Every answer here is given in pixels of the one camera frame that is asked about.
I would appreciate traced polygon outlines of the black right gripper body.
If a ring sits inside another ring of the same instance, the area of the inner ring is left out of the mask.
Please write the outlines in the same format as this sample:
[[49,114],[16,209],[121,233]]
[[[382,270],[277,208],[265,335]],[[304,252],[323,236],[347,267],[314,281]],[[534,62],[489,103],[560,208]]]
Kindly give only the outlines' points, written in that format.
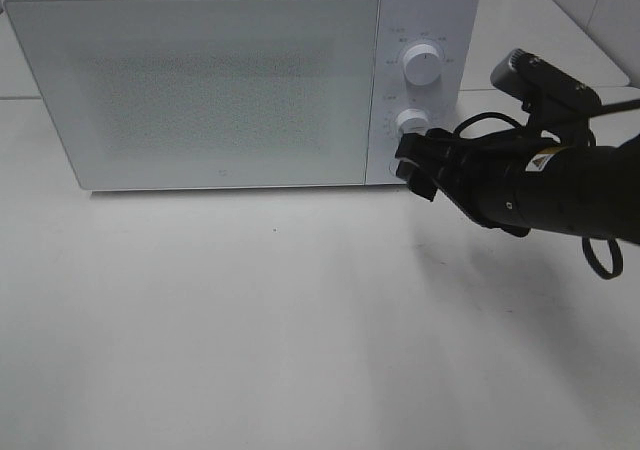
[[425,135],[406,133],[395,152],[398,166],[395,175],[414,194],[430,202],[438,191],[443,193],[472,222],[489,229],[501,229],[513,236],[527,236],[529,228],[499,223],[482,214],[472,196],[476,184],[462,164],[473,153],[470,146],[441,128]]

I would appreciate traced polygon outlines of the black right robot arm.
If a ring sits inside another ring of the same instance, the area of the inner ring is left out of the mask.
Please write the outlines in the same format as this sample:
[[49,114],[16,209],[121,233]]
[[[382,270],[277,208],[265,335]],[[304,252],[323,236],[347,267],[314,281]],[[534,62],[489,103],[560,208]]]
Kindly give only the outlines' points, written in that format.
[[404,135],[396,157],[412,192],[428,200],[442,192],[480,226],[639,241],[637,138],[570,146],[515,129],[473,139],[431,129]]

